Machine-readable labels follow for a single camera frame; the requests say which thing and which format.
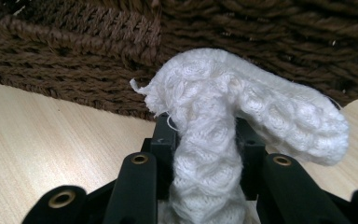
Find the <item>woven basket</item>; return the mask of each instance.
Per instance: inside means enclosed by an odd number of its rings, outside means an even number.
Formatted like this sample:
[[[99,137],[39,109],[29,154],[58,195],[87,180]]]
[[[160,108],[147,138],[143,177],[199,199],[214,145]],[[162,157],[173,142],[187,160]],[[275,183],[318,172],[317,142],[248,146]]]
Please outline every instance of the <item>woven basket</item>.
[[[342,106],[358,99],[358,0],[0,0],[0,83],[151,119],[178,52],[225,49]]]

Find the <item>wooden table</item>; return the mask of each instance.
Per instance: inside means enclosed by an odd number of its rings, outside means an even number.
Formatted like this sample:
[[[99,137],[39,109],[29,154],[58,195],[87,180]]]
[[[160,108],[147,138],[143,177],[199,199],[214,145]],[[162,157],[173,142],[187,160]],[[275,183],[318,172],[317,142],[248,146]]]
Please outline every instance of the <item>wooden table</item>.
[[[337,166],[305,164],[323,188],[349,199],[358,189],[358,101],[348,155]],[[155,124],[0,85],[0,223],[20,223],[47,191],[78,185],[94,191],[115,179]]]

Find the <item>white knitted fabric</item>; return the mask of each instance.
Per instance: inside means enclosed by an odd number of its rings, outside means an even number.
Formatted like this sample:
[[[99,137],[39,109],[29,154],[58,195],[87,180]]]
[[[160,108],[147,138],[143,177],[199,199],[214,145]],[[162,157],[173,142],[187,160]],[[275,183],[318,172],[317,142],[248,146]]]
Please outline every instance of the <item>white knitted fabric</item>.
[[[236,116],[267,144],[302,161],[332,165],[348,147],[348,123],[328,98],[220,49],[179,54],[148,86],[131,85],[156,116],[170,114],[182,137],[160,223],[243,222]]]

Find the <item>white yarn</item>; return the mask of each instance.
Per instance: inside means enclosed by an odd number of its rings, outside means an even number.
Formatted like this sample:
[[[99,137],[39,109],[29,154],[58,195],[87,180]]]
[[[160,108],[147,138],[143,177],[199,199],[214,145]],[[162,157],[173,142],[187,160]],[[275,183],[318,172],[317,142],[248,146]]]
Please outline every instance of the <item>white yarn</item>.
[[[348,147],[348,123],[325,96],[220,49],[179,54],[148,86],[131,85],[156,116],[170,113],[182,137],[160,223],[243,222],[236,116],[297,159],[331,165]]]

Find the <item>brass grommet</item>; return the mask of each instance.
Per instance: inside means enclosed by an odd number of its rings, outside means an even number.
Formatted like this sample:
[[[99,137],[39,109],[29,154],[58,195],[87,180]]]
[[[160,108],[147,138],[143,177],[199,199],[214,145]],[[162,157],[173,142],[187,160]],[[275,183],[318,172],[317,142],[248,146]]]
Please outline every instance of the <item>brass grommet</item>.
[[[144,164],[149,158],[146,155],[139,154],[131,158],[132,163],[134,164]]]
[[[276,156],[273,158],[273,160],[282,166],[290,166],[292,164],[291,161],[289,161],[287,158],[283,156]]]
[[[62,208],[71,203],[76,197],[73,190],[66,189],[52,196],[48,201],[48,206],[51,208]]]

